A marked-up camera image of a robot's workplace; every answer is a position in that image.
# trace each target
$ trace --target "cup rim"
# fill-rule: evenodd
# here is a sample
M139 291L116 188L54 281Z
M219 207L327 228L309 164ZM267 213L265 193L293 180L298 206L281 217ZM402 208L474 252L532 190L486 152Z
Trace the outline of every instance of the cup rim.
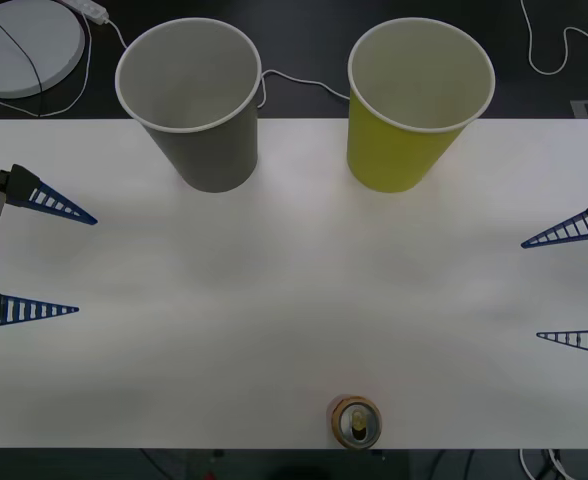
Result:
M450 125L447 127L439 127L439 128L412 127L411 125L404 125L402 123L399 123L399 122L392 120L391 118L387 118L385 115L379 113L374 107L372 107L363 98L363 95L361 95L361 92L359 92L358 88L356 87L356 82L354 81L354 76L352 74L352 63L354 61L354 56L355 56L359 46L368 37L370 37L371 35L376 33L377 30L379 30L385 26L397 24L397 23L409 23L409 22L432 23L432 24L436 24L436 25L440 25L442 27L448 28L448 29L452 30L453 32L455 32L456 34L462 35L465 39L469 40L481 53L481 56L483 57L483 60L485 61L485 64L488 67L488 70L490 72L490 89L489 89L489 92L487 95L487 99L485 100L485 103L481 106L481 108L474 115L463 120L462 122L459 122L455 125ZM450 25L449 23L441 22L439 20L433 20L431 18L423 18L423 17L396 18L394 20L389 20L387 22L380 23L380 24L376 25L375 27L370 28L367 32L365 32L361 36L361 38L358 39L358 41L354 44L354 47L352 47L352 51L350 52L350 58L349 58L349 61L347 62L347 76L349 77L350 88L354 92L354 95L356 95L356 98L358 98L358 100L365 106L365 108L372 115L383 120L385 123L387 123L389 125L392 125L394 127L397 127L397 128L403 129L403 130L408 130L410 132L417 132L417 133L446 133L446 132L451 132L451 131L463 128L465 125L469 124L473 120L476 120L478 117L480 117L483 114L483 112L485 112L485 110L487 110L487 107L490 105L490 102L492 101L492 97L494 97L494 90L496 88L496 75L494 74L494 67L493 67L492 62L490 60L490 57L487 55L487 53L485 52L483 47L481 47L481 45L476 40L474 40L474 38L472 38L469 34L464 32L460 28L457 28L453 25Z
M166 28L168 25L174 24L174 23L196 23L196 22L200 22L200 23L213 23L213 24L217 24L217 25L221 25L225 28L228 28L232 31L234 31L235 33L237 33L242 39L244 39L247 44L249 45L250 49L252 50L252 52L254 53L254 57L256 58L256 80L254 81L254 86L252 87L252 90L250 92L250 94L247 96L247 98L243 101L243 103L241 103L235 110L233 110L232 112L228 113L227 115L225 115L222 118L219 118L218 120L214 121L214 122L210 122L207 123L205 125L199 125L198 127L164 127L162 125L157 125L155 123L152 123L148 120L145 120L144 118L140 117L139 115L137 115L130 107L129 105L127 105L127 102L124 100L123 95L121 93L121 88L120 88L120 79L121 79L121 70L123 68L123 63L125 61L125 59L127 58L128 54L132 51L132 49L142 40L145 39L145 37L147 37L148 35L150 35L152 32L156 31L156 30L161 30L163 28ZM256 46L254 45L254 42L252 42L252 40L250 40L250 38L244 34L241 30L239 30L238 28L236 28L233 25L230 25L229 23L226 22L221 22L220 20L215 20L213 18L203 18L203 17L191 17L191 18L179 18L177 20L170 20L169 22L164 22L161 23L159 25L156 25L155 27L150 28L149 30L147 30L146 32L142 33L136 40L134 40L125 50L125 52L123 52L123 55L121 55L120 60L118 61L118 65L116 66L116 74L114 75L114 86L116 88L116 96L118 97L118 101L120 102L121 106L125 109L125 111L128 113L128 115L130 115L133 119L137 120L138 122L140 122L142 125L151 128L152 130L157 130L159 132L167 132L167 133L196 133L196 132L202 132L204 130L209 130L211 128L217 127L229 120L231 120L232 118L234 118L235 116L237 116L239 113L241 113L245 107L247 107L247 105L254 99L254 95L256 95L256 92L258 91L258 87L261 83L261 73L263 71L263 67L261 65L261 57L258 53L258 50L256 49Z

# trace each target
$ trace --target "white cable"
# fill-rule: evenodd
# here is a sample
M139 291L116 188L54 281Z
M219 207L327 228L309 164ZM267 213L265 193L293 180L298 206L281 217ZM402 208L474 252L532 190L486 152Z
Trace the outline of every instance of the white cable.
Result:
M76 104L76 102L78 102L78 100L83 95L83 92L85 92L85 87L87 86L87 78L90 73L90 60L92 59L92 32L90 31L90 24L87 23L87 18L85 18L85 15L81 15L81 17L83 17L83 20L85 21L85 26L87 27L87 35L89 37L89 44L87 47L87 65L85 67L85 80L83 81L83 88L81 88L81 93L79 93L78 96L74 99L74 101L72 103L70 103L66 108L64 108L63 110L58 110L57 112L44 113L41 115L41 118L53 117L54 115L58 115L60 113L67 112L70 108L72 108ZM30 115L31 117L38 118L38 115L36 113L32 113L32 112L29 112L29 111L24 110L22 108L15 107L14 105L10 105L8 103L4 103L1 101L0 101L0 105L2 105L3 107L11 108L12 110L17 110L19 112L26 113L27 115Z
M121 35L121 31L118 29L116 24L109 19L105 20L105 23L109 23L110 25L112 25L112 27L114 27L114 30L116 30L116 34L118 35L118 39L121 41L123 48L127 49L127 43L125 43L125 40L123 40L123 35Z
M1 101L0 101L0 105L2 105L3 107L11 108L12 110L27 113L28 115L30 115L32 117L38 117L38 115L36 113L28 112L27 110L23 110L22 108L15 107L14 105L9 105L9 104L3 103Z
M534 43L534 38L533 38L534 35L532 34L532 26L530 25L530 19L527 16L527 10L525 10L525 0L521 0L521 8L523 9L523 16L525 17L525 23L527 24L527 31L529 32L529 36L530 36L529 47L528 47L528 52L527 52L527 59L530 62L530 67L532 67L535 72L540 73L541 75L556 75L557 73L559 73L561 70L563 70L565 68L565 65L567 64L567 59L570 54L569 46L567 43L567 32L572 30L574 32L582 33L587 38L588 38L588 33L581 30L580 28L565 27L563 29L563 42L565 43L565 58L563 59L563 63L561 64L560 67L558 67L556 70L554 70L552 72L544 72L543 70L538 69L534 65L534 62L532 61L532 44Z
M85 26L87 27L87 36L90 39L89 45L87 47L87 65L85 67L85 80L83 80L83 88L81 88L81 93L78 94L78 97L76 97L74 99L74 101L67 106L67 108L64 108L63 110L59 110L58 112L46 113L44 115L41 115L41 117L53 117L54 115L58 115L59 113L67 112L70 108L72 108L76 104L76 102L79 101L79 99L83 96L83 92L85 92L85 87L87 86L87 77L89 77L89 74L90 74L90 60L92 59L92 32L90 31L90 24L87 23L87 18L85 18L85 15L81 15L81 16L83 17L83 20L85 21Z
M290 75L286 75L285 73L279 72L278 70L270 69L270 70L265 70L263 72L263 74L261 75L261 85L263 87L263 101L259 104L258 108L263 108L263 106L265 105L265 102L267 102L267 90L265 90L265 77L271 73L278 75L280 77L286 78L292 82L304 83L306 85L318 85L319 87L323 87L325 90L327 90L331 94L336 95L337 97L342 98L343 100L349 101L349 99L350 99L350 97L342 95L342 94L338 93L336 90L332 90L330 87L328 87L324 83L317 82L315 80L303 80L301 78L291 77Z
M550 456L550 460L552 461L552 464L554 465L554 467L556 468L556 470L558 470L558 473L561 474L561 476L565 479L565 480L576 480L574 477L570 477L567 472L565 471L565 469L563 468L563 465L561 464L561 462L559 462L558 460L556 460L556 457L554 456L554 451L553 450L547 450L547 453Z
M527 478L529 478L530 480L536 480L536 477L532 475L532 472L530 472L530 470L527 468L527 465L525 464L522 448L518 451L518 459L521 461L521 467L523 468L523 472L525 472L525 475L527 475Z

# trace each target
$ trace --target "round white object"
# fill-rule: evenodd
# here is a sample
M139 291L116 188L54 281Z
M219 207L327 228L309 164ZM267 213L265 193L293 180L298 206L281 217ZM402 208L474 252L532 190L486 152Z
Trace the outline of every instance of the round white object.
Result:
M51 0L1 3L0 24L32 59L43 90L63 80L85 48L85 33L74 14ZM39 92L30 62L0 28L0 98Z

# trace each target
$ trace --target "gold can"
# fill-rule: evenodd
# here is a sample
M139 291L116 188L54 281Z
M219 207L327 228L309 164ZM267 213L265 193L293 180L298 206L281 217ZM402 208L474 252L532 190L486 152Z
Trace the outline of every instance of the gold can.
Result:
M341 395L330 404L329 410L332 433L345 448L364 450L381 436L381 412L371 400Z

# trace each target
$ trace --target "yellow paper cup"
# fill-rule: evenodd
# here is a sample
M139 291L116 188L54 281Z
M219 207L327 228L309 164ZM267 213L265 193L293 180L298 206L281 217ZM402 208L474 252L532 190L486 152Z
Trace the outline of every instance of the yellow paper cup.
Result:
M488 107L494 69L456 27L399 18L363 35L350 54L347 162L365 186L416 185L459 133Z

